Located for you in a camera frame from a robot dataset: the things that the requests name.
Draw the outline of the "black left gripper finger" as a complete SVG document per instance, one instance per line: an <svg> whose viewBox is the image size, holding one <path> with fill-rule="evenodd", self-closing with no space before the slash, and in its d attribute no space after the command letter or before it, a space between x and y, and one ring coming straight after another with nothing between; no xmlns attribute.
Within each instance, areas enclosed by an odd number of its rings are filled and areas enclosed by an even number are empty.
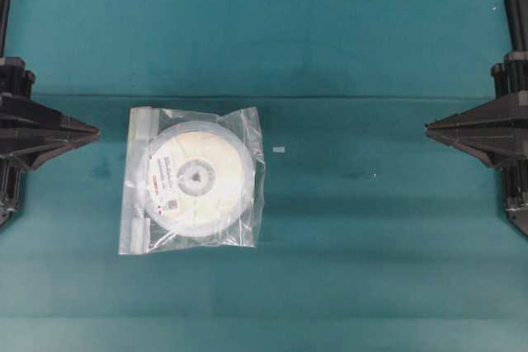
<svg viewBox="0 0 528 352"><path fill-rule="evenodd" d="M87 138L69 139L58 143L47 143L41 145L30 145L27 148L7 148L6 143L1 144L1 159L22 171L34 171L45 162L65 154L69 151L94 143L99 139L98 135Z"/></svg>
<svg viewBox="0 0 528 352"><path fill-rule="evenodd" d="M21 126L99 134L99 129L22 96L1 95L1 119Z"/></svg>

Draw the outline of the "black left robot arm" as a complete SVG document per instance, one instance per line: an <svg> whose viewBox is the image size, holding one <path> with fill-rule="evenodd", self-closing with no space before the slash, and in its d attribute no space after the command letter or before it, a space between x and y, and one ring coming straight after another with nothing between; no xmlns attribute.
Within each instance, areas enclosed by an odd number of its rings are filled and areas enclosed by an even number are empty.
<svg viewBox="0 0 528 352"><path fill-rule="evenodd" d="M22 59L1 59L1 224L20 208L25 173L99 139L99 129L33 101L34 82Z"/></svg>

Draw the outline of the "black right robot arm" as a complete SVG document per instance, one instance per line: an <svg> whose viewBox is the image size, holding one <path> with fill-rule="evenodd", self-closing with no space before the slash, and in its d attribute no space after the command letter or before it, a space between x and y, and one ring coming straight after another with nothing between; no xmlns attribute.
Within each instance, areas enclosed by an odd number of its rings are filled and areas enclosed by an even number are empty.
<svg viewBox="0 0 528 352"><path fill-rule="evenodd" d="M527 52L491 68L496 98L426 125L426 136L477 158L502 175L508 220L527 234Z"/></svg>

